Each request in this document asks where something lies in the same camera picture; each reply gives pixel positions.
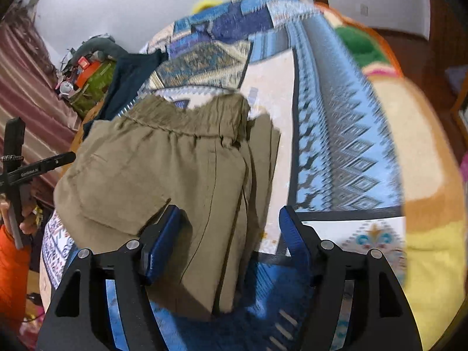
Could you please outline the person left hand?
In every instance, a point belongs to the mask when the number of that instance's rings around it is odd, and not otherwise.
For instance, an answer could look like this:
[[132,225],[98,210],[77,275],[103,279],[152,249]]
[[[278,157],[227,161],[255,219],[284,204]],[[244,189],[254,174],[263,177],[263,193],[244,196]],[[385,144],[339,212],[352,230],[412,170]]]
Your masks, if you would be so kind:
[[[33,197],[22,198],[22,216],[23,221],[18,225],[18,228],[25,235],[34,235],[37,232],[37,216],[33,212],[35,207],[37,206],[36,200]],[[9,209],[10,209],[10,202],[1,196],[1,217],[3,219],[3,223],[6,226],[6,232],[8,235],[11,235],[11,223],[9,217]]]

